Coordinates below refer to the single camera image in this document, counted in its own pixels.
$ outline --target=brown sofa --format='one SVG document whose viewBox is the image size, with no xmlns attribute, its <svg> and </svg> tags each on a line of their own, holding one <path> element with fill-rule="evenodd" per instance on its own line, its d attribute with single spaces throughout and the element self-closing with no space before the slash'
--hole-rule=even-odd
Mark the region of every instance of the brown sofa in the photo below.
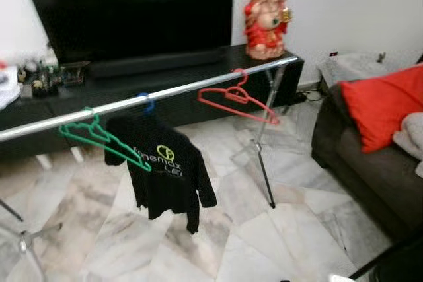
<svg viewBox="0 0 423 282">
<path fill-rule="evenodd" d="M 323 101 L 312 140 L 312 156 L 330 168 L 394 240 L 423 222 L 423 178 L 417 159 L 396 145 L 364 154 L 341 88 Z"/>
</svg>

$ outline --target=red pillow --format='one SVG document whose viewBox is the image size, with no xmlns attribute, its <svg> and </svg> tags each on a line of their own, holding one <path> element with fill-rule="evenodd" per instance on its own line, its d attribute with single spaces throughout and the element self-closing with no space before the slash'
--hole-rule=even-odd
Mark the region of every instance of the red pillow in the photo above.
<svg viewBox="0 0 423 282">
<path fill-rule="evenodd" d="M 423 63 L 387 76 L 340 85 L 365 153 L 390 145 L 404 117 L 423 112 Z"/>
</svg>

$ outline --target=marble floor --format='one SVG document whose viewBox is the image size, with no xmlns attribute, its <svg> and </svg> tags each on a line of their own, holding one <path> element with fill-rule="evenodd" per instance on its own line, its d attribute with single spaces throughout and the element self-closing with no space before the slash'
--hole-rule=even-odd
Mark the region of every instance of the marble floor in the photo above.
<svg viewBox="0 0 423 282">
<path fill-rule="evenodd" d="M 332 175 L 310 157 L 318 102 L 295 105 L 266 129 L 263 158 L 276 208 L 268 204 L 250 139 L 260 123 L 231 116 L 180 127 L 204 156 L 218 205 L 200 210 L 199 232 L 186 215 L 150 221 L 135 205 L 126 165 L 84 149 L 0 165 L 0 197 L 25 219 L 0 209 L 0 223 L 35 232 L 49 281 L 328 281 L 348 276 L 390 242 Z M 36 281 L 15 243 L 0 236 L 0 281 Z"/>
</svg>

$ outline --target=figurine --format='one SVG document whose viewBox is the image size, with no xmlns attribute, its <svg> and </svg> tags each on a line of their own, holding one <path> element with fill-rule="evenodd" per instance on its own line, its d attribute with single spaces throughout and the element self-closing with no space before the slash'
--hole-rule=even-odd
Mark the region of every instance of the figurine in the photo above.
<svg viewBox="0 0 423 282">
<path fill-rule="evenodd" d="M 284 54 L 286 27 L 291 12 L 285 0 L 250 0 L 245 7 L 247 54 L 253 59 L 271 59 Z"/>
</svg>

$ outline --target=red hanger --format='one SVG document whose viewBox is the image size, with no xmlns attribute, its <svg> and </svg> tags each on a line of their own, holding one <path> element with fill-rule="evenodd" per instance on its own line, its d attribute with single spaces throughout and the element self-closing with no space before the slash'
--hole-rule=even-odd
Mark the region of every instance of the red hanger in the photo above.
<svg viewBox="0 0 423 282">
<path fill-rule="evenodd" d="M 250 97 L 249 94 L 246 92 L 245 89 L 243 89 L 241 87 L 241 85 L 245 84 L 248 80 L 248 74 L 243 70 L 243 69 L 236 69 L 234 70 L 234 72 L 241 72 L 244 75 L 244 78 L 241 82 L 239 82 L 237 84 L 237 86 L 232 86 L 229 88 L 203 88 L 200 89 L 198 91 L 198 101 L 199 102 L 203 102 L 204 104 L 216 107 L 216 108 L 220 108 L 223 110 L 226 110 L 228 112 L 232 112 L 234 114 L 240 115 L 242 117 L 247 117 L 247 118 L 251 118 L 254 120 L 258 120 L 260 122 L 266 122 L 266 123 L 270 123 L 272 125 L 277 125 L 279 124 L 279 119 L 276 117 L 276 114 L 273 110 L 271 110 L 269 107 L 267 107 L 265 104 L 263 104 L 262 102 L 258 101 L 257 99 Z M 261 108 L 263 108 L 264 110 L 268 111 L 268 119 L 266 118 L 261 118 L 258 116 L 254 116 L 252 114 L 248 114 L 246 112 L 240 112 L 239 110 L 230 108 L 230 107 L 226 107 L 224 105 L 212 102 L 210 100 L 207 100 L 205 98 L 203 98 L 203 92 L 221 92 L 224 94 L 226 99 L 232 100 L 234 102 L 239 102 L 240 104 L 247 104 L 248 102 L 253 102 L 256 105 L 259 105 Z"/>
</svg>

